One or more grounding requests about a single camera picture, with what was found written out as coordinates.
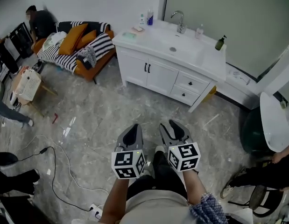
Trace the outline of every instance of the marker cube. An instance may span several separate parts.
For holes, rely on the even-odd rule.
[[[119,179],[138,178],[146,163],[142,149],[113,152],[112,169]]]
[[[183,172],[197,167],[200,151],[197,143],[170,146],[167,158],[176,171]]]

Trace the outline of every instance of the plaid sleeve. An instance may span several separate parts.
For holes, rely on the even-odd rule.
[[[227,218],[221,205],[210,193],[201,197],[201,202],[190,205],[191,214],[198,219],[198,223],[204,224],[226,224]]]

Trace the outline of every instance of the person's hand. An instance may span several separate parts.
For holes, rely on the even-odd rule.
[[[35,42],[32,44],[32,46],[31,46],[31,49],[33,50],[33,48],[34,48],[34,46],[35,46]]]
[[[282,153],[275,153],[272,157],[272,163],[278,163],[283,158]]]

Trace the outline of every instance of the floor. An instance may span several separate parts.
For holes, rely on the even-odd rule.
[[[35,62],[36,57],[32,56],[22,64],[32,66]],[[153,91],[131,83],[127,88],[123,87],[116,58],[98,75],[97,85],[52,64],[47,64],[41,75],[58,96],[44,91],[36,99],[35,106],[43,112],[44,118],[30,107],[21,108],[21,113],[34,120],[33,127],[21,129],[10,121],[6,121],[5,127],[0,125],[0,151],[12,152],[23,159],[44,147],[53,146],[56,151],[54,190],[62,199],[89,209],[92,203],[103,204],[107,194],[79,188],[69,175],[66,156],[50,140],[63,147],[70,159],[71,174],[80,186],[110,191],[115,180],[110,159],[118,135],[133,123],[141,124],[144,152],[150,160],[155,146],[162,143],[159,124],[168,127],[168,120],[174,119],[190,130],[193,140],[199,145],[202,157],[198,171],[206,189],[216,196],[226,211],[238,209],[221,200],[219,194],[234,172],[250,165],[249,155],[242,149],[239,138],[239,120],[245,116],[240,108],[213,96],[189,113],[187,105]],[[58,118],[53,124],[55,113]],[[75,218],[92,218],[90,213],[59,201],[52,192],[52,149],[19,162],[5,172],[15,175],[33,168],[41,173],[33,202],[52,222],[69,224]],[[229,200],[244,203],[252,190],[253,187],[237,188]]]

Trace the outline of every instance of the chrome faucet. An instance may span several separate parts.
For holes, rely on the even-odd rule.
[[[175,14],[177,14],[177,13],[180,13],[181,14],[181,19],[180,19],[180,22],[179,22],[179,24],[178,24],[178,26],[177,26],[177,32],[179,32],[179,33],[185,33],[185,31],[186,31],[186,27],[183,25],[183,12],[182,11],[175,11],[172,15],[171,15],[171,17],[170,18],[172,18]]]

